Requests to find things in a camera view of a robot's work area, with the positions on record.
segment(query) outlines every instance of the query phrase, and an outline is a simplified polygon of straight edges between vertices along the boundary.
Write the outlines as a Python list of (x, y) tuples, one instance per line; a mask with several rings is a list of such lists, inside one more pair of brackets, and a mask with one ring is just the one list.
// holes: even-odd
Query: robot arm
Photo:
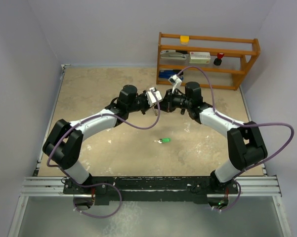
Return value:
[(237, 121), (216, 111), (233, 122), (217, 116), (212, 106), (203, 101), (201, 88), (197, 82), (186, 83), (185, 94), (178, 90), (181, 80), (176, 75), (171, 77), (169, 82), (173, 88), (166, 91), (160, 104), (161, 110), (169, 113), (179, 108), (182, 115), (187, 110), (191, 119), (211, 127), (227, 138), (229, 160), (211, 173), (214, 187), (229, 182), (242, 170), (267, 157), (267, 149), (259, 128), (245, 128), (234, 124), (234, 122), (244, 125), (255, 124), (254, 122)]
[(122, 122), (116, 118), (117, 116), (126, 120), (132, 112), (141, 111), (145, 114), (156, 104), (153, 93), (159, 101), (162, 100), (160, 92), (154, 87), (138, 94), (135, 86), (126, 85), (120, 91), (119, 96), (99, 113), (78, 121), (59, 120), (43, 145), (43, 152), (49, 156), (60, 138), (69, 129), (77, 126), (69, 134), (67, 142), (62, 141), (56, 148), (52, 160), (79, 184), (92, 184), (92, 176), (78, 161), (82, 142), (100, 131), (120, 125)]

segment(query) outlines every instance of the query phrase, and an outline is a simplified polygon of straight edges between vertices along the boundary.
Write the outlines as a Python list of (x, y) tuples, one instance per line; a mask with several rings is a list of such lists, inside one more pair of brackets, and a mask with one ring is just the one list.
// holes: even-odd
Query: wooden shelf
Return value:
[[(205, 72), (215, 72), (215, 73), (229, 73), (232, 74), (233, 86), (225, 85), (212, 85), (213, 88), (219, 89), (232, 89), (237, 90), (245, 76), (248, 74), (249, 70), (255, 63), (256, 59), (260, 55), (260, 46), (257, 39), (236, 39), (236, 38), (223, 38), (223, 37), (210, 37), (210, 36), (189, 36), (190, 40), (208, 40), (208, 41), (221, 41), (221, 42), (234, 42), (234, 43), (247, 43), (251, 44), (252, 50), (238, 50), (238, 49), (225, 49), (225, 48), (208, 48), (208, 47), (192, 47), (185, 45), (169, 45), (161, 44), (162, 38), (173, 38), (180, 39), (180, 35), (174, 34), (162, 34), (159, 33), (158, 40), (158, 58), (157, 58), (157, 78), (156, 84), (170, 84), (168, 81), (159, 79), (160, 69), (184, 69), (187, 66), (197, 66)], [(175, 49), (184, 50), (188, 52), (209, 52), (211, 55), (211, 61), (209, 64), (190, 64), (189, 59), (187, 60), (171, 60), (171, 59), (161, 59), (160, 52), (162, 50)], [(235, 58), (237, 63), (228, 64), (223, 61), (222, 65), (216, 66), (213, 64), (214, 59), (218, 53), (224, 53), (225, 58)], [(250, 60), (246, 61), (246, 55), (251, 56)], [(206, 84), (200, 84), (201, 87), (209, 87)]]

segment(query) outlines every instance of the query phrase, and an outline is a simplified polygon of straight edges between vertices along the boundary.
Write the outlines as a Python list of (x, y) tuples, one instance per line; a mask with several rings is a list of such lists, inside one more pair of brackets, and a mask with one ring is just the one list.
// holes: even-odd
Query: white box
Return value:
[(149, 88), (149, 90), (146, 92), (146, 96), (147, 96), (148, 104), (149, 104), (150, 107), (154, 106), (157, 103), (157, 101), (156, 101), (155, 97), (153, 96), (153, 93), (151, 92), (151, 90), (154, 92), (154, 94), (157, 97), (158, 101), (163, 100), (163, 97), (162, 97), (160, 91), (158, 91), (155, 87)]
[(190, 63), (208, 64), (210, 60), (209, 52), (190, 52)]

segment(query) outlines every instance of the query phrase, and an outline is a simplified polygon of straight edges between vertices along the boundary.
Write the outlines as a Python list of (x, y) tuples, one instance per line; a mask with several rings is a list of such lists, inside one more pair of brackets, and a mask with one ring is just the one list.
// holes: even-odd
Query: green object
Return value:
[(171, 139), (170, 138), (162, 138), (160, 139), (162, 143), (165, 143), (165, 142), (170, 142)]

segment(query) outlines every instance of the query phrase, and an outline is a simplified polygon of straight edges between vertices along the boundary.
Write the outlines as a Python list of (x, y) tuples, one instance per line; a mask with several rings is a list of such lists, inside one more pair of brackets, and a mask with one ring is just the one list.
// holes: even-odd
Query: blue object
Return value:
[(177, 70), (160, 70), (158, 77), (168, 79), (168, 78), (170, 78), (171, 76), (173, 76), (173, 75), (175, 75), (177, 73), (178, 73)]

